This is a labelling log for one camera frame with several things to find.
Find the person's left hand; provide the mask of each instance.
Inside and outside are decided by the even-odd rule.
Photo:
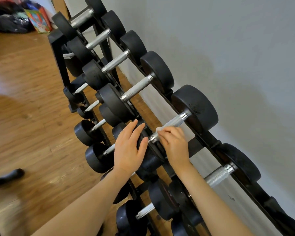
[[[119,134],[115,144],[114,169],[124,170],[129,177],[140,167],[148,145],[148,138],[145,137],[140,143],[139,150],[137,149],[139,136],[145,126],[145,123],[142,123],[134,130],[137,123],[137,119],[129,123]]]

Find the hand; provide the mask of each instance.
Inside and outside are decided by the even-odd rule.
[[[137,150],[137,142],[145,126],[145,123],[142,123],[134,130],[137,123],[137,119],[129,123],[119,134],[115,144],[114,169],[124,170],[129,178],[140,167],[148,145],[148,138],[145,137]]]
[[[176,174],[191,165],[189,160],[188,142],[179,127],[165,127],[157,132],[164,146],[168,161]]]

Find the forearm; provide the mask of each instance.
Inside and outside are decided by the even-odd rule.
[[[119,190],[129,178],[123,170],[112,170],[96,186],[36,231],[34,236],[96,235]]]
[[[253,235],[191,163],[176,174],[192,196],[212,236]]]

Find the black metal rack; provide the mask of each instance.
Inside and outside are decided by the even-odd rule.
[[[102,31],[105,30],[105,28],[102,26],[101,22],[97,22],[93,25],[94,31],[96,35],[102,33]],[[81,77],[77,77],[72,83],[70,83],[67,68],[65,65],[65,61],[63,59],[62,55],[62,50],[61,46],[67,42],[67,39],[65,36],[59,31],[59,30],[54,30],[52,31],[49,36],[48,36],[51,48],[53,50],[54,56],[56,63],[59,68],[59,72],[63,81],[64,86],[69,86],[73,87],[75,90],[78,89],[81,85],[85,83],[85,81]],[[116,45],[122,50],[125,51],[118,43]],[[112,60],[112,54],[111,50],[108,44],[108,41],[104,41],[100,44],[100,47],[102,49],[104,58],[99,59],[99,57],[96,55],[94,52],[94,59],[97,61],[99,66],[104,66],[105,63],[108,61]],[[133,62],[133,64],[137,67],[137,69],[142,73],[143,76],[146,76],[144,71],[136,64]],[[118,75],[116,70],[114,69],[113,71],[110,72],[110,77],[113,80],[113,85],[123,93],[123,90],[120,86],[120,82],[118,79]],[[151,84],[157,91],[158,93],[166,100],[166,102],[173,108],[174,111],[178,113],[178,111],[174,108],[174,106],[171,103],[171,95],[172,91],[170,91],[167,94],[162,94],[152,83]],[[87,101],[87,98],[85,97],[85,102],[83,102],[86,106],[89,106],[89,102]],[[138,119],[139,123],[144,122],[144,119],[142,116],[138,113],[136,108],[132,105],[132,110],[134,111],[136,118]],[[75,112],[77,109],[77,105],[74,103],[69,103],[69,108],[71,112]],[[94,114],[94,119],[91,119],[93,122],[97,123],[97,117]],[[212,155],[221,163],[221,164],[227,164],[228,162],[225,162],[222,158],[220,158],[219,155],[216,154],[215,152],[215,147],[221,142],[217,140],[209,131],[203,133],[203,134],[198,134],[190,125],[187,124],[187,126],[193,131],[195,134],[195,137],[189,141],[188,146],[189,146],[189,154],[190,156],[193,156],[196,154],[198,151],[200,151],[202,148],[206,147]],[[103,135],[105,136],[105,141],[104,143],[108,146],[111,145],[110,141],[107,138],[107,135],[103,130],[101,130]],[[149,128],[149,126],[146,125],[145,131],[147,134],[151,135],[153,132]],[[164,161],[163,167],[166,170],[167,174],[172,178],[176,178],[176,174],[173,171],[172,167],[168,164],[168,161],[166,161],[166,154],[165,150],[160,144],[156,144],[153,149],[152,149],[161,160]],[[246,194],[253,200],[253,202],[262,210],[262,212],[269,218],[269,220],[274,224],[274,226],[283,234],[283,235],[295,235],[295,220],[289,217],[283,209],[279,206],[278,202],[275,200],[275,198],[270,197],[265,190],[258,184],[254,183],[252,185],[247,185],[246,180],[241,177],[240,175],[237,175],[236,173],[232,174],[232,177],[235,179],[235,181],[240,185],[240,187],[246,192]],[[147,189],[147,185],[149,184],[148,182],[142,183],[142,185],[138,186],[135,188],[133,186],[133,183],[131,180],[129,180],[129,183],[132,188],[131,195],[134,199],[140,199],[140,194],[143,193],[143,189]],[[151,218],[148,216],[149,220],[149,230],[151,232],[151,235],[160,235],[157,228],[155,227],[153,221]]]

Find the person's right arm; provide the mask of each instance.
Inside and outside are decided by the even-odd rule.
[[[181,128],[165,127],[158,135],[170,165],[192,196],[211,235],[253,235],[191,164],[188,142]]]

